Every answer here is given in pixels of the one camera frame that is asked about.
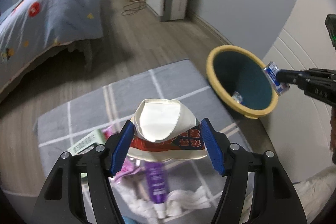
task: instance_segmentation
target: white bottle cap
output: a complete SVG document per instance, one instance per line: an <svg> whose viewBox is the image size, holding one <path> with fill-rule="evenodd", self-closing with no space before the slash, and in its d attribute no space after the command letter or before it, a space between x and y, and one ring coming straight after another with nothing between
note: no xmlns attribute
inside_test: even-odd
<svg viewBox="0 0 336 224"><path fill-rule="evenodd" d="M166 217L166 203L154 203L154 209L157 213L157 216L162 219Z"/></svg>

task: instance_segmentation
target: baseboard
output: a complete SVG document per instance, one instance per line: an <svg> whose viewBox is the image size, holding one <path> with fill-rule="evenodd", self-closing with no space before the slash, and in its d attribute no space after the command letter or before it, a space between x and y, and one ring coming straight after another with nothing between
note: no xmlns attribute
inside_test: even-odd
<svg viewBox="0 0 336 224"><path fill-rule="evenodd" d="M224 35L222 35L216 28L211 26L203 18L195 14L191 10L186 11L186 16L195 24L197 24L203 31L205 31L212 39L221 42L224 45L233 45Z"/></svg>

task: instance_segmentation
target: human hand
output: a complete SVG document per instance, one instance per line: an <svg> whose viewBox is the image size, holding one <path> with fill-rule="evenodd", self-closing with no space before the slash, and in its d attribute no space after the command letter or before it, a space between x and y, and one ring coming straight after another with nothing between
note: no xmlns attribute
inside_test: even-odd
<svg viewBox="0 0 336 224"><path fill-rule="evenodd" d="M330 150L336 151L336 107L332 107L331 109L330 125Z"/></svg>

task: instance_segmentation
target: red flower pattern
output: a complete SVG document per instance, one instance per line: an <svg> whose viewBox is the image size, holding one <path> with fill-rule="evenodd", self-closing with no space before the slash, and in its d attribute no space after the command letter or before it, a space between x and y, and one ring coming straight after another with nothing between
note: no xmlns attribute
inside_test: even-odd
<svg viewBox="0 0 336 224"><path fill-rule="evenodd" d="M28 10L28 15L30 17L36 16L40 12L40 4L38 2L34 2Z"/></svg>

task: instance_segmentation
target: bed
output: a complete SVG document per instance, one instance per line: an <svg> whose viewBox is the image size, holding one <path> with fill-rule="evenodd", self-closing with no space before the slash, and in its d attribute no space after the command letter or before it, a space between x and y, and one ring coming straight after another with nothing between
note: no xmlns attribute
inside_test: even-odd
<svg viewBox="0 0 336 224"><path fill-rule="evenodd" d="M100 0L20 0L0 18L0 101L22 77L67 48L84 53L102 37Z"/></svg>

